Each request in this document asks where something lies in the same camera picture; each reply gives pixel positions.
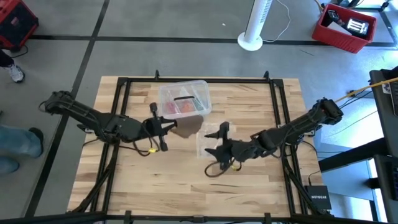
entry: white cable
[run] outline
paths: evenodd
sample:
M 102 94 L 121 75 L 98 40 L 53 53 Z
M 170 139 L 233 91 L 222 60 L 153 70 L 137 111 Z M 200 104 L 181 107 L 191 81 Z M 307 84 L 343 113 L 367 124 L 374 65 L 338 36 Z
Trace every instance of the white cable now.
M 283 3 L 281 3 L 281 1 L 280 0 L 276 0 L 276 1 L 278 1 L 281 5 L 283 5 L 283 6 L 285 6 L 285 8 L 286 8 L 286 10 L 287 10 L 287 17 L 289 18 L 289 22 L 287 23 L 287 26 L 286 26 L 286 28 L 278 35 L 278 37 L 275 39 L 275 40 L 262 40 L 262 41 L 264 41 L 264 42 L 268 42 L 268 43 L 272 43 L 272 42 L 275 42 L 275 41 L 277 41 L 278 39 L 279 39 L 279 37 L 287 30 L 287 28 L 289 28 L 289 25 L 290 25 L 290 21 L 291 21 L 291 19 L 290 19 L 290 12 L 289 12 L 289 8 L 285 5 L 285 4 L 283 4 Z

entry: red plastic bin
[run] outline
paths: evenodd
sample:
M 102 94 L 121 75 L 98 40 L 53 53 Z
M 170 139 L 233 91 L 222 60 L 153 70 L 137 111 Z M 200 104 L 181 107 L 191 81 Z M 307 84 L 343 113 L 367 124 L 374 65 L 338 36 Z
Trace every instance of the red plastic bin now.
M 355 37 L 353 35 L 344 34 L 337 30 L 329 29 L 321 25 L 327 11 L 331 9 L 337 12 L 343 22 L 348 22 L 350 18 L 355 18 L 369 23 L 368 35 L 365 39 Z M 376 30 L 376 18 L 346 9 L 334 4 L 327 4 L 323 10 L 321 18 L 315 26 L 312 38 L 320 42 L 338 47 L 352 53 L 358 53 L 366 44 L 371 43 Z

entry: black shoe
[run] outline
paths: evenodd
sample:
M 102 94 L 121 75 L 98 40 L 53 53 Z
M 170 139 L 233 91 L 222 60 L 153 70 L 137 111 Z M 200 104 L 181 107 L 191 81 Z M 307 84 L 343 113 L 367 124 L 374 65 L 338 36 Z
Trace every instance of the black shoe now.
M 38 128 L 29 128 L 29 131 L 32 132 L 33 134 L 35 134 L 36 137 L 38 137 L 38 139 L 40 140 L 40 146 L 41 146 L 42 151 L 37 156 L 37 157 L 39 157 L 39 156 L 41 156 L 43 154 L 43 141 L 44 141 L 43 132 L 40 129 L 38 129 Z

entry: white sneaker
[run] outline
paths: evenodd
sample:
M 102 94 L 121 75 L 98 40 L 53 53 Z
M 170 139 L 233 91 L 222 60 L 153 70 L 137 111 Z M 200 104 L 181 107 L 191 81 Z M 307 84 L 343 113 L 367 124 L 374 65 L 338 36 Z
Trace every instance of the white sneaker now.
M 5 69 L 8 70 L 12 81 L 16 83 L 21 83 L 24 81 L 25 74 L 18 65 L 13 64 L 10 67 L 5 67 Z

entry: clear plastic container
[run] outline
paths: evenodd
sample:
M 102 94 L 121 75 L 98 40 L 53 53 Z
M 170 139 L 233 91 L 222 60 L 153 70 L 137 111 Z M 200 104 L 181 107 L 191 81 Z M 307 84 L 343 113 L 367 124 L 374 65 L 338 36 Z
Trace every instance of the clear plastic container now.
M 161 86 L 159 98 L 160 112 L 167 119 L 204 116 L 211 112 L 209 89 L 203 80 Z

